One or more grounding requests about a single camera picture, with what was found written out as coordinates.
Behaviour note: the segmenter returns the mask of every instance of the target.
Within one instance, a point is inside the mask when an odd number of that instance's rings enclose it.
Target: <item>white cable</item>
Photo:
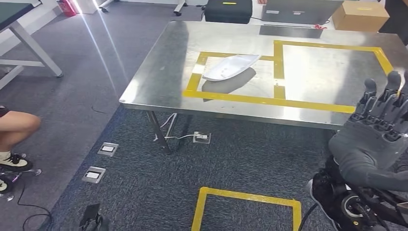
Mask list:
[[[176,115],[176,113],[171,114],[171,116],[169,116],[167,118],[166,122],[162,126],[160,126],[160,128],[164,127],[170,121],[170,119],[173,118],[173,116],[175,116],[175,115]]]
[[[176,116],[176,115],[177,115],[177,113],[171,114],[171,116],[169,116],[169,117],[167,118],[166,122],[165,122],[162,126],[160,126],[160,128],[164,127],[164,126],[170,121],[170,119],[173,118],[173,116]],[[156,140],[158,140],[158,139],[159,139],[159,138],[158,138],[157,135],[155,134],[153,141],[156,141]]]
[[[200,135],[187,135],[187,136],[182,136],[182,137],[175,137],[175,136],[166,136],[165,139],[172,139],[172,138],[176,138],[177,140],[181,140],[183,138],[189,137],[189,136],[200,136]]]

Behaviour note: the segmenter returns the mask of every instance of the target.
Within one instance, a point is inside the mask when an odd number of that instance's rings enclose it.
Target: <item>gray carpet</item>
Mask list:
[[[39,177],[26,177],[27,190],[22,202],[53,207],[117,109],[118,96],[168,21],[200,20],[201,9],[187,7],[183,16],[175,17],[174,7],[112,3],[108,14],[95,13],[83,18],[61,15],[33,34],[65,77],[50,77],[45,68],[26,68],[0,90],[0,104],[42,118],[41,129],[15,149],[27,153],[35,167],[43,170]],[[4,57],[35,60],[22,45]],[[21,183],[17,187],[19,195]],[[26,217],[40,212],[17,206],[16,202],[0,201],[0,230],[21,230]],[[41,222],[42,218],[35,218],[29,227],[35,228]]]
[[[92,203],[112,230],[189,230],[203,186],[296,199],[304,212],[312,205],[303,187],[326,159],[330,131],[181,115],[174,135],[194,131],[212,132],[211,144],[172,141],[165,155],[145,113],[119,108],[54,207],[53,230],[75,230]],[[120,145],[114,157],[96,154],[104,141]],[[99,184],[81,181],[89,166],[107,169]],[[320,211],[305,230],[316,228],[330,230]],[[202,230],[292,230],[292,210],[209,196]]]

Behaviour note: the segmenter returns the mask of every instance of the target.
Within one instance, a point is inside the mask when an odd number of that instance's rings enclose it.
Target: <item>white plastic object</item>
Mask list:
[[[251,67],[261,55],[234,55],[223,59],[216,66],[204,73],[203,78],[209,81],[223,81],[232,78]]]

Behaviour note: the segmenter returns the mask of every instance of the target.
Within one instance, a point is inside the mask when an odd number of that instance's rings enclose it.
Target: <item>white sock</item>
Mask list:
[[[0,160],[5,160],[9,158],[11,155],[11,151],[8,152],[0,152]]]

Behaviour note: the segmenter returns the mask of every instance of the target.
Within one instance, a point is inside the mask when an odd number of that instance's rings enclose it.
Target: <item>black equipment case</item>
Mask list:
[[[252,0],[208,0],[204,14],[207,22],[248,24]]]

